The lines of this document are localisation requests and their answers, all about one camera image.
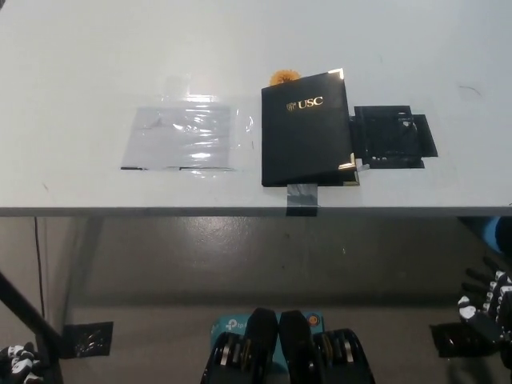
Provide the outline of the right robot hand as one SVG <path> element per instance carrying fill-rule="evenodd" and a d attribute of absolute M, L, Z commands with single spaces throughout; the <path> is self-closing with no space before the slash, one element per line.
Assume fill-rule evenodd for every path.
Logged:
<path fill-rule="evenodd" d="M 489 273 L 466 269 L 474 282 L 461 284 L 458 314 L 492 346 L 511 347 L 511 276 L 490 257 L 485 256 L 483 263 Z"/>

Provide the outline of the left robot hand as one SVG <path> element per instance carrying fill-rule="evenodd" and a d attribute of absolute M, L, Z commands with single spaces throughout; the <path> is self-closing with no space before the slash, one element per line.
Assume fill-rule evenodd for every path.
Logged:
<path fill-rule="evenodd" d="M 32 342 L 1 348 L 1 383 L 44 383 L 41 359 Z"/>

